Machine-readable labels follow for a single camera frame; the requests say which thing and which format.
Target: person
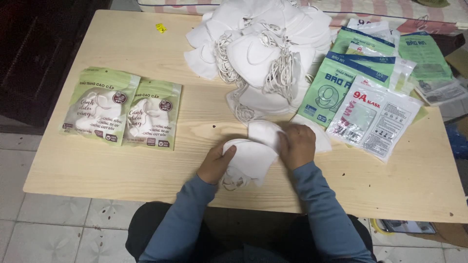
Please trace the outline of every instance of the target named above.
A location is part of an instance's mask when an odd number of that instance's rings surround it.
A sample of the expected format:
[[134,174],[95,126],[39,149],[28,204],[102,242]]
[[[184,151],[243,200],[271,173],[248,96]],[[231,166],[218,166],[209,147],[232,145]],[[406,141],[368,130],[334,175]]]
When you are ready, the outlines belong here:
[[314,163],[315,134],[291,124],[279,133],[280,158],[292,171],[295,189],[307,208],[275,242],[273,250],[244,244],[220,252],[220,242],[203,222],[217,184],[236,153],[223,155],[221,143],[206,155],[195,176],[177,193],[173,205],[151,202],[132,218],[125,247],[138,263],[159,262],[327,262],[375,263],[372,239],[356,217],[348,216]]

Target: wooden table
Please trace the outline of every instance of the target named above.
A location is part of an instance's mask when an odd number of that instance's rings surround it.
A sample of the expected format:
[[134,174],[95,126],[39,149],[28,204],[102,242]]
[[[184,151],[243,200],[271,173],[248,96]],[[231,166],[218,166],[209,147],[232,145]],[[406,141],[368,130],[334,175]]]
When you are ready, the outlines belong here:
[[[197,77],[183,52],[185,34],[201,16],[99,10],[81,44],[32,164],[24,191],[75,197],[174,202],[208,149],[225,138],[245,137],[219,78]],[[155,24],[163,23],[164,34]],[[183,85],[175,151],[111,147],[82,136],[63,136],[64,120],[79,72],[110,67]],[[409,127],[388,164],[333,142],[316,164],[347,213],[359,217],[468,223],[468,208],[438,108]],[[283,116],[288,120],[292,115]],[[274,164],[262,187],[218,191],[210,205],[300,212],[286,170]]]

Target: blue sleeve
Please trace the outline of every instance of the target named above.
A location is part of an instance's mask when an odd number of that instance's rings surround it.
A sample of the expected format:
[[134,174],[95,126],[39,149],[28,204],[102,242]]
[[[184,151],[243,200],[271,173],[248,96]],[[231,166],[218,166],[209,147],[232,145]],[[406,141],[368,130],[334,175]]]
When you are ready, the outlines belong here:
[[297,180],[296,190],[305,202],[310,230],[315,246],[325,261],[349,258],[353,261],[375,263],[371,252],[354,228],[351,220],[335,198],[322,175],[312,161],[293,171]]
[[187,261],[197,242],[205,208],[214,199],[216,189],[216,185],[205,183],[198,175],[186,182],[139,260]]

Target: yellow tag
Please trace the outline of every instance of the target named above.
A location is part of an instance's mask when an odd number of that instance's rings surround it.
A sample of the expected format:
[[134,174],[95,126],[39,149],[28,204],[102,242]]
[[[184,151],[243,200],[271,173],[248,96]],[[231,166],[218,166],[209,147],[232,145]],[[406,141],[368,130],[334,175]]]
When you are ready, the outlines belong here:
[[165,26],[163,26],[162,24],[156,24],[156,29],[162,33],[164,33],[166,30],[168,30]]

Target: round logo badge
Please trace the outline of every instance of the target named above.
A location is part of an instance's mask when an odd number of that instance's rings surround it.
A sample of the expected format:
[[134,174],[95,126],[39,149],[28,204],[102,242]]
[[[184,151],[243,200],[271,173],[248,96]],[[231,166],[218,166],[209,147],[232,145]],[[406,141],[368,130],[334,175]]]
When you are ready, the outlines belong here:
[[168,101],[162,101],[159,103],[159,108],[163,111],[170,111],[172,110],[172,103]]
[[127,101],[127,96],[121,92],[115,93],[115,95],[112,97],[112,100],[117,103],[117,104],[122,104],[125,101]]

